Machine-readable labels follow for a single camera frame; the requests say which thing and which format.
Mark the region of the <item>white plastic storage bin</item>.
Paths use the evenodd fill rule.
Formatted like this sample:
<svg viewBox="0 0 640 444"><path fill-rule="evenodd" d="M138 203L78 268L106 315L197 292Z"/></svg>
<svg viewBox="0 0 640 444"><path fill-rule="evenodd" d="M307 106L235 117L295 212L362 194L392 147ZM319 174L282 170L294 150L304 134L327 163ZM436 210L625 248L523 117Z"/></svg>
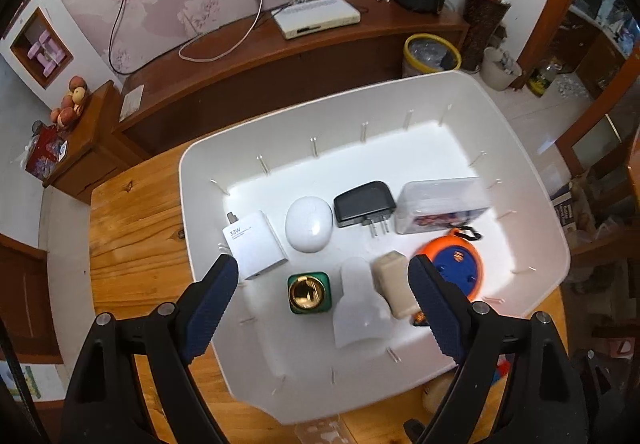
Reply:
<svg viewBox="0 0 640 444"><path fill-rule="evenodd" d="M183 153L179 183L192 274L203 277L229 249L231 218L263 213L278 236L304 196L333 201L371 181L393 194L411 181L477 178L489 209L474 221L483 261L480 299L498 313L527 316L559 285L570 251L549 195L523 145L485 89L448 72L384 82L287 108L195 142ZM214 334L233 398L281 424L297 424L408 391L452 366L426 327L395 321L390 337L337 348L328 313L288 306L291 275L328 274L343 294L347 259L390 251L411 256L424 233L392 223L335 229L326 248L243 281Z"/></svg>

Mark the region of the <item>round beige compact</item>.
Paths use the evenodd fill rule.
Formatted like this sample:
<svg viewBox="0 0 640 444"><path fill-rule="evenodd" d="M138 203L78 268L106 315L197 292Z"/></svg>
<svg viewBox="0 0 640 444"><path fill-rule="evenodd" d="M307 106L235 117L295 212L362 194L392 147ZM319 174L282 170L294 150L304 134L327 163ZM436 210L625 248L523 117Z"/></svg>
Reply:
<svg viewBox="0 0 640 444"><path fill-rule="evenodd" d="M454 382L454 372L446 372L437 378L429 381L422 390L422 405L424 409L431 415L434 415L442 404L444 398Z"/></svg>

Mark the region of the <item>decorative peaches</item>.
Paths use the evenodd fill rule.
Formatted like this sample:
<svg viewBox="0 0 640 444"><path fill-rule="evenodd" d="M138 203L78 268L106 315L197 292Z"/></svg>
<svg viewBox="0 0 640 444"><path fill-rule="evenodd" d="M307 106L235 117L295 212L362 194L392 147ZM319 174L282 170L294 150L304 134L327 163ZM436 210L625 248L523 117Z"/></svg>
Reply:
<svg viewBox="0 0 640 444"><path fill-rule="evenodd" d="M53 108L50 120L58 131L72 128L79 119L90 96L88 85L81 76L73 76L68 82L68 90L62 97L60 106Z"/></svg>

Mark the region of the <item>clear small plastic box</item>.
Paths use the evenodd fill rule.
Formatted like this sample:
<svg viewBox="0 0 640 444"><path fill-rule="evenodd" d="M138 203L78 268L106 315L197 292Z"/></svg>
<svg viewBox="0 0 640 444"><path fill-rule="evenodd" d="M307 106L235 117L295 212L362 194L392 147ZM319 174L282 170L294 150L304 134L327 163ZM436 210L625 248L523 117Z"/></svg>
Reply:
<svg viewBox="0 0 640 444"><path fill-rule="evenodd" d="M357 443L352 432L338 415L296 424L294 432L302 444Z"/></svg>

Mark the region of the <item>beige rectangular block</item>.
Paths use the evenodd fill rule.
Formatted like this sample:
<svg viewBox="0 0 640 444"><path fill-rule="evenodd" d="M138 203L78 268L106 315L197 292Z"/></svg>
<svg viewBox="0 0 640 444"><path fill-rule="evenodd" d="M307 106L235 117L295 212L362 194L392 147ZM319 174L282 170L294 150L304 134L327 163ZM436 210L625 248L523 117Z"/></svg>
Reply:
<svg viewBox="0 0 640 444"><path fill-rule="evenodd" d="M378 291L397 320L420 312L416 297L408 283L409 260L398 251L390 251L372 262L372 275Z"/></svg>

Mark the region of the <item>green gold perfume bottle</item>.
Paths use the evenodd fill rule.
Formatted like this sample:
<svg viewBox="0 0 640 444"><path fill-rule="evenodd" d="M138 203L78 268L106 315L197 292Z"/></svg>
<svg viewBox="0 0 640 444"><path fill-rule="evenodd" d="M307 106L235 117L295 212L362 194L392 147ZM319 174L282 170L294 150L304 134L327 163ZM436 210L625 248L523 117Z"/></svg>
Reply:
<svg viewBox="0 0 640 444"><path fill-rule="evenodd" d="M331 282L324 272L291 275L286 289L288 306L296 315L321 314L332 308Z"/></svg>

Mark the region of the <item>white plastic bottle-shaped piece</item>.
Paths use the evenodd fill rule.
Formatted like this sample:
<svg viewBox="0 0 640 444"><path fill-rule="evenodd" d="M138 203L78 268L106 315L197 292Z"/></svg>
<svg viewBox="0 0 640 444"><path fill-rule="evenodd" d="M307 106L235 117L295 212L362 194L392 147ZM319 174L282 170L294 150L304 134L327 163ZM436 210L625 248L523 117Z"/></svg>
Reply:
<svg viewBox="0 0 640 444"><path fill-rule="evenodd" d="M394 329L392 314L374 287L370 264L361 258L345 260L341 279L343 296L333 313L337 349L363 340L390 338Z"/></svg>

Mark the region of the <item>white square charger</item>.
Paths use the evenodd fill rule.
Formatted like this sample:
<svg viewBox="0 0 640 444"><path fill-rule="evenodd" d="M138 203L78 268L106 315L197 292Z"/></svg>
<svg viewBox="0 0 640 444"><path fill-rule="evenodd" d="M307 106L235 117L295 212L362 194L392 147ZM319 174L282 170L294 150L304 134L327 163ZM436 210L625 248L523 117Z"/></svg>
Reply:
<svg viewBox="0 0 640 444"><path fill-rule="evenodd" d="M227 247L239 268L242 281L249 281L288 261L276 232L262 212L237 217L228 212L229 225L222 230Z"/></svg>

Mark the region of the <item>clear box with cards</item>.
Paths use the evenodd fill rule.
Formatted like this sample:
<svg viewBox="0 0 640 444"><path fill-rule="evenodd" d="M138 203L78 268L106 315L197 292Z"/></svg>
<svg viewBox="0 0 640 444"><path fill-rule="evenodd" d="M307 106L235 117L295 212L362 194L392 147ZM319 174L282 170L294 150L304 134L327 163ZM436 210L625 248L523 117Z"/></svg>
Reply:
<svg viewBox="0 0 640 444"><path fill-rule="evenodd" d="M479 178L411 181L404 185L394 212L397 234L462 227L491 207Z"/></svg>

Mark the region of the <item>pink items in niche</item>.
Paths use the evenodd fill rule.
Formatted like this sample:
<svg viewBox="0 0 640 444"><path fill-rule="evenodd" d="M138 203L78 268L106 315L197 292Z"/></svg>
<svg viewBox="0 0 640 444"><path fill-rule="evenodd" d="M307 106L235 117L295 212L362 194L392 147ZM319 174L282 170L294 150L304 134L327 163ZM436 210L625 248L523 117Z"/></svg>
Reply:
<svg viewBox="0 0 640 444"><path fill-rule="evenodd" d="M27 51L27 59L36 60L42 66L44 78L48 78L66 58L66 52L53 39L49 30L43 30Z"/></svg>

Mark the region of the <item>multicolour puzzle cube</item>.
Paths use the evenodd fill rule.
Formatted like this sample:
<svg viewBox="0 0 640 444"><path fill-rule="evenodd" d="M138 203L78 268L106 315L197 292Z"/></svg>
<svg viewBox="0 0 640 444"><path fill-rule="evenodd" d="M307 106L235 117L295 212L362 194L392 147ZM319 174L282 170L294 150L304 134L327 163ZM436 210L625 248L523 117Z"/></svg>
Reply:
<svg viewBox="0 0 640 444"><path fill-rule="evenodd" d="M504 354L500 354L498 356L498 362L497 362L495 374L494 374L494 377L492 377L491 383L496 383L500 379L506 377L506 375L508 375L511 370L511 366L512 366L512 363L509 360L509 357L507 357Z"/></svg>

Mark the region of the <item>white round case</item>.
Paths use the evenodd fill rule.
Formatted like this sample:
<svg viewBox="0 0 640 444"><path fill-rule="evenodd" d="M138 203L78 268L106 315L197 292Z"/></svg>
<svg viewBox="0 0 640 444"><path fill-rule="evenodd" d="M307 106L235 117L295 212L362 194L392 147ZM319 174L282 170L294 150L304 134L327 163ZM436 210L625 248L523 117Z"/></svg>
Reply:
<svg viewBox="0 0 640 444"><path fill-rule="evenodd" d="M322 198L296 199L285 218L288 243L301 253L318 253L329 244L333 230L333 211Z"/></svg>

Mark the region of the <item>white bucket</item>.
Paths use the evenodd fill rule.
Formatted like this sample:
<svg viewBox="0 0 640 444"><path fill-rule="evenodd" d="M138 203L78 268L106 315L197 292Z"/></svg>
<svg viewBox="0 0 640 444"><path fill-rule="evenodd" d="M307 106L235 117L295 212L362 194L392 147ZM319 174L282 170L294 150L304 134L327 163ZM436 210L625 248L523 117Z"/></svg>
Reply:
<svg viewBox="0 0 640 444"><path fill-rule="evenodd" d="M523 72L510 53L500 48L487 47L480 64L480 78L491 89L503 91L512 82L522 76Z"/></svg>

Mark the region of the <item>cooking oil bottle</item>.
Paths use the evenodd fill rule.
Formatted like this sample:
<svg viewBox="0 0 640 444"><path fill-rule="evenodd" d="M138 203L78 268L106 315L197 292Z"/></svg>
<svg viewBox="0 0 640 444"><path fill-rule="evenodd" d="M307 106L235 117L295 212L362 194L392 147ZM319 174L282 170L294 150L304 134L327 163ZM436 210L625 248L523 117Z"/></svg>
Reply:
<svg viewBox="0 0 640 444"><path fill-rule="evenodd" d="M529 75L526 85L536 97L540 98L551 86L562 65L555 58L541 61Z"/></svg>

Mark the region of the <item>white set-top box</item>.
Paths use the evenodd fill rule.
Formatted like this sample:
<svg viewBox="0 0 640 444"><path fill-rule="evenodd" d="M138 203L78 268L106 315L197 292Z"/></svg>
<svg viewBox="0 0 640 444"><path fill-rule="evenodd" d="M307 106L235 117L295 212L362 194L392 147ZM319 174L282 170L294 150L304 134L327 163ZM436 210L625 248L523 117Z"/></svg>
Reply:
<svg viewBox="0 0 640 444"><path fill-rule="evenodd" d="M346 0L313 0L292 4L271 13L285 39L333 30L333 28L355 25L361 13Z"/></svg>

